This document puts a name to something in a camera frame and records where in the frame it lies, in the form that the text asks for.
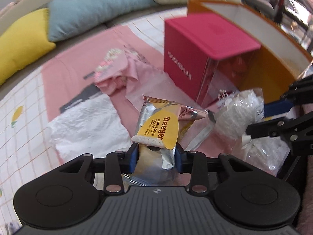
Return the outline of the magenta box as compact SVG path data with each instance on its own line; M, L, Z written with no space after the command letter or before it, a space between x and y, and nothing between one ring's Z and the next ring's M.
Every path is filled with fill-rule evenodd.
M175 85L206 108L219 91L238 90L261 44L215 13L165 20L164 71Z

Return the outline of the yellow pillow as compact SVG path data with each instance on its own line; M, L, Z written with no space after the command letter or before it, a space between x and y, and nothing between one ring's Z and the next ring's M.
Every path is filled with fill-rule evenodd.
M19 18L1 35L1 84L56 48L48 30L49 9L44 8Z

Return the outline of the clear bag of white cotton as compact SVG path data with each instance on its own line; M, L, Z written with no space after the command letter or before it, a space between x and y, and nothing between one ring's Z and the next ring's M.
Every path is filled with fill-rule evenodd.
M273 176L276 176L290 149L278 137L252 138L249 125L264 118L264 98L261 88L236 92L224 100L214 115L214 132L226 153L232 154Z

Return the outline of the blue pillow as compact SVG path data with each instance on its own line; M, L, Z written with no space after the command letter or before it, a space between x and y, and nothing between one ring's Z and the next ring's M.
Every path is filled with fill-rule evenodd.
M120 15L156 5L153 0L53 0L48 4L48 39L73 38Z

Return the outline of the white plastic bag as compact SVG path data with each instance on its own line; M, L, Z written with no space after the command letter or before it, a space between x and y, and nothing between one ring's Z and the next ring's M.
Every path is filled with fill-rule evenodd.
M49 122L48 128L50 142L64 162L85 153L102 158L132 144L106 94L69 108Z

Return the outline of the pink cloth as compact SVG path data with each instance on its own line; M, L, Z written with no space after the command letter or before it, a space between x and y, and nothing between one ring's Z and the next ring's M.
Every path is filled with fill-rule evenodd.
M137 52L112 48L94 70L93 83L118 108L128 103L126 96L163 74Z

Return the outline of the checkered lemon tablecloth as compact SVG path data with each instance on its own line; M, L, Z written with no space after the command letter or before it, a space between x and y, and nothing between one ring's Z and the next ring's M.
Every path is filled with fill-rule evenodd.
M9 224L20 225L13 207L15 192L25 183L58 167L61 159L48 134L48 96L45 73L58 86L63 106L78 95L104 56L110 40L130 41L136 35L144 41L139 52L156 68L163 69L164 21L185 16L182 6L161 6L123 15L109 23L66 41L35 63L17 72L1 86L1 234Z

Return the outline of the pink mat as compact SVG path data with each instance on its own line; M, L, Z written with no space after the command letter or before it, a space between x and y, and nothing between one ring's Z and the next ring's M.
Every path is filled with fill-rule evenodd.
M63 161L127 148L144 96L195 102L163 70L163 54L127 26L96 34L41 71L51 143Z

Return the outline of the yellow silver snack packet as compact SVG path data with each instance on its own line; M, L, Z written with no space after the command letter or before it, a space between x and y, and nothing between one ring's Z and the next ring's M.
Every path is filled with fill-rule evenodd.
M165 186L176 179L174 154L198 112L177 102L144 97L132 142L139 145L139 160L130 183Z

